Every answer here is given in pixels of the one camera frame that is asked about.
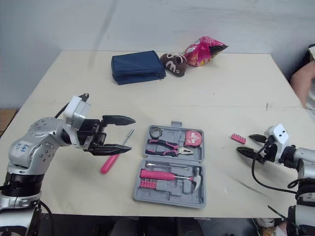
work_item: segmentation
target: person's arm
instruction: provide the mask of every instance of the person's arm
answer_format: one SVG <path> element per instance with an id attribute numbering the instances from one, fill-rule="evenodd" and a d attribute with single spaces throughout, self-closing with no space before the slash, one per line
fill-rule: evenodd
<path id="1" fill-rule="evenodd" d="M 311 61 L 297 72 L 291 78 L 291 86 L 300 99 L 303 107 L 306 105 L 306 99 L 312 84 L 312 79 L 315 78 L 315 61 Z"/>

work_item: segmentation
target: white wall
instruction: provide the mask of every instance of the white wall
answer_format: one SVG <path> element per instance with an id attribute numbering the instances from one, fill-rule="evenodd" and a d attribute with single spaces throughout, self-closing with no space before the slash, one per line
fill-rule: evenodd
<path id="1" fill-rule="evenodd" d="M 289 75 L 314 22 L 313 0 L 0 0 L 0 107 L 21 106 L 63 49 L 174 52 L 208 35 Z"/>

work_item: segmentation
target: pink-handled pliers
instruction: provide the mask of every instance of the pink-handled pliers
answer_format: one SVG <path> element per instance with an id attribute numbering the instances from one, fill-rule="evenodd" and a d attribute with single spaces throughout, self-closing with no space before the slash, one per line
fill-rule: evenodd
<path id="1" fill-rule="evenodd" d="M 164 146 L 166 148 L 169 148 L 171 150 L 168 151 L 154 151 L 154 150 L 146 150 L 145 153 L 146 154 L 150 154 L 150 155 L 159 155 L 159 156 L 178 156 L 178 154 L 181 155 L 192 155 L 193 154 L 193 150 L 186 148 L 186 147 L 179 147 L 177 143 L 171 143 L 171 142 L 167 142 L 165 140 L 154 140 L 154 139 L 150 139 L 148 140 L 149 144 L 156 144 L 156 145 L 161 145 Z"/>

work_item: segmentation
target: open toolbox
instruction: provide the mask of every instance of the open toolbox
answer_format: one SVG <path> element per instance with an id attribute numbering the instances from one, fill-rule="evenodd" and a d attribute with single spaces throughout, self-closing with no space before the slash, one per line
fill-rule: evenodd
<path id="1" fill-rule="evenodd" d="M 133 197 L 139 201 L 183 207 L 206 206 L 204 134 L 172 121 L 151 125 L 137 173 Z"/>

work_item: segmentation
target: navy blue pouch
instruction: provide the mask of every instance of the navy blue pouch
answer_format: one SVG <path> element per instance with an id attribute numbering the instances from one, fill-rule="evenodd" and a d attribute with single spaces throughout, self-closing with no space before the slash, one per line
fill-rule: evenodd
<path id="1" fill-rule="evenodd" d="M 119 85 L 160 80 L 166 76 L 155 51 L 113 56 L 112 72 Z"/>

